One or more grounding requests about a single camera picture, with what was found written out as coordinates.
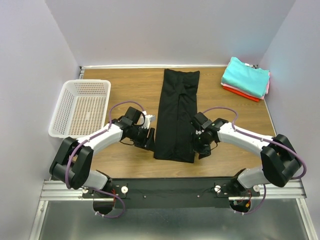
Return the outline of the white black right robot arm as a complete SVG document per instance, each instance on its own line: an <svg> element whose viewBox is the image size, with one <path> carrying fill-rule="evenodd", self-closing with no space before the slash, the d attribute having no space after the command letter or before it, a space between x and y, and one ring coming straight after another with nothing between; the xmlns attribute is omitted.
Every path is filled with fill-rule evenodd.
<svg viewBox="0 0 320 240"><path fill-rule="evenodd" d="M211 155L212 143L232 144L260 157L260 167L241 169L221 187L221 192L230 196L239 196L256 185L282 188L302 166L290 141L282 134L255 134L223 118L212 121L202 112L190 122L195 128L194 151L200 159Z"/></svg>

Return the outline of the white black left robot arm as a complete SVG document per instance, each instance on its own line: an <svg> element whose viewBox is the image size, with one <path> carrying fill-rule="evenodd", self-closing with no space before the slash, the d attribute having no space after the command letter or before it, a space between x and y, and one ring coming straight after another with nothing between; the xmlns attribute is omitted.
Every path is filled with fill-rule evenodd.
<svg viewBox="0 0 320 240"><path fill-rule="evenodd" d="M111 192L112 179L101 171L91 169L93 157L126 138L137 148L154 151L155 129L150 125L155 119L153 114L129 107L123 116L111 120L102 129L90 135L77 139L65 138L49 168L49 173L65 183L68 189L77 190L85 187Z"/></svg>

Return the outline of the black t shirt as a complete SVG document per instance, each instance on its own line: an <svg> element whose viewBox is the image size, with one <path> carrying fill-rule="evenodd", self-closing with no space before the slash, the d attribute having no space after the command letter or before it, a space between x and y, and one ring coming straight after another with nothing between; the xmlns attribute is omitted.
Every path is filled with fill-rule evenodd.
<svg viewBox="0 0 320 240"><path fill-rule="evenodd" d="M195 152L191 124L197 113L200 71L165 69L155 132L154 158L194 163Z"/></svg>

